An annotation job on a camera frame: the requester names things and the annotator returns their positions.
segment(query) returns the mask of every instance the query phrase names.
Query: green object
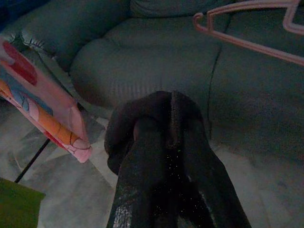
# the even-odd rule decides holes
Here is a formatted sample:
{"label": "green object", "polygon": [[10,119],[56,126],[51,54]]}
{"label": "green object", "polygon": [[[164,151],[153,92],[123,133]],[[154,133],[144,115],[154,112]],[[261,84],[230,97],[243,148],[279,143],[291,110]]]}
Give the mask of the green object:
{"label": "green object", "polygon": [[36,228],[44,193],[0,178],[0,227]]}

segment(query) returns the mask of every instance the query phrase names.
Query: tiled floor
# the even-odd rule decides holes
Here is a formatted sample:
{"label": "tiled floor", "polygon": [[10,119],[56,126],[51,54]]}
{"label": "tiled floor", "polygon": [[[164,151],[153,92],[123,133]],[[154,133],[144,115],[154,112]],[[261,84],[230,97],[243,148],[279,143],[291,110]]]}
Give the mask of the tiled floor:
{"label": "tiled floor", "polygon": [[[89,122],[88,131],[95,142],[88,162],[80,164],[50,144],[20,182],[47,195],[39,228],[106,226],[117,177],[106,165],[103,128]],[[0,101],[1,177],[13,181],[44,140],[20,113]],[[303,162],[210,144],[225,164],[253,228],[304,227]]]}

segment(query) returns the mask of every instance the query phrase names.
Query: colorful pillowcase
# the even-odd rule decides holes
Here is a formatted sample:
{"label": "colorful pillowcase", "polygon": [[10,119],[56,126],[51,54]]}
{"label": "colorful pillowcase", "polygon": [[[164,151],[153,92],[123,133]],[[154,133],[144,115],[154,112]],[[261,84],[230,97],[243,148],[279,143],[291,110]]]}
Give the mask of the colorful pillowcase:
{"label": "colorful pillowcase", "polygon": [[0,96],[81,163],[92,153],[75,100],[0,38]]}

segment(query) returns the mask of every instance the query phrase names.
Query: upholstered sofa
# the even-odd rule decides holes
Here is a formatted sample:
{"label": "upholstered sofa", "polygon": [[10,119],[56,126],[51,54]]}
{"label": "upholstered sofa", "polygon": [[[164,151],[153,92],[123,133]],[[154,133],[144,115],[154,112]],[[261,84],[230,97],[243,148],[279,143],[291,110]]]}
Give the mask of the upholstered sofa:
{"label": "upholstered sofa", "polygon": [[[196,12],[230,3],[51,0],[1,35],[93,114],[109,118],[127,100],[178,90],[199,104],[209,137],[301,159],[304,67],[220,41],[193,26]],[[285,11],[219,15],[215,29],[304,56],[304,36],[282,26]],[[294,21],[304,24],[303,5]]]}

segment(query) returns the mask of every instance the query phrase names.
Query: black stand leg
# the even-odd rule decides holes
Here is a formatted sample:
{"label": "black stand leg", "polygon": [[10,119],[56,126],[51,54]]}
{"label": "black stand leg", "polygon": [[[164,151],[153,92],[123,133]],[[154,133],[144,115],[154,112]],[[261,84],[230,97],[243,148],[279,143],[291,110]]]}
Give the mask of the black stand leg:
{"label": "black stand leg", "polygon": [[22,173],[17,177],[17,179],[15,180],[15,183],[18,183],[22,179],[22,177],[24,176],[24,174],[29,170],[29,168],[31,167],[31,165],[35,162],[35,160],[38,158],[38,156],[41,154],[41,152],[44,150],[44,148],[48,145],[49,142],[50,142],[50,139],[47,139],[44,142],[44,144],[40,147],[40,149],[37,151],[37,153],[32,158],[32,160],[29,162],[29,164],[24,168],[24,170],[22,171]]}

